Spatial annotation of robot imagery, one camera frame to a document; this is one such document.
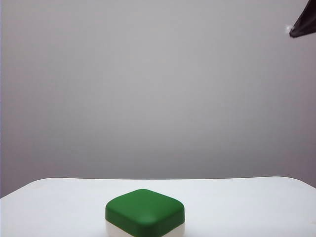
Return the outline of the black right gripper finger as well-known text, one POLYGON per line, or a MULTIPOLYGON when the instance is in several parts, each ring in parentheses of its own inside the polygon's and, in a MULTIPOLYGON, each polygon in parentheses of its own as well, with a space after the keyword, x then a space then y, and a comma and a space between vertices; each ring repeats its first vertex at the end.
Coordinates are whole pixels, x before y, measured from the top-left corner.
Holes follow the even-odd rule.
POLYGON ((289 32, 291 38, 298 38, 316 32, 316 0, 309 0, 301 15, 289 32))

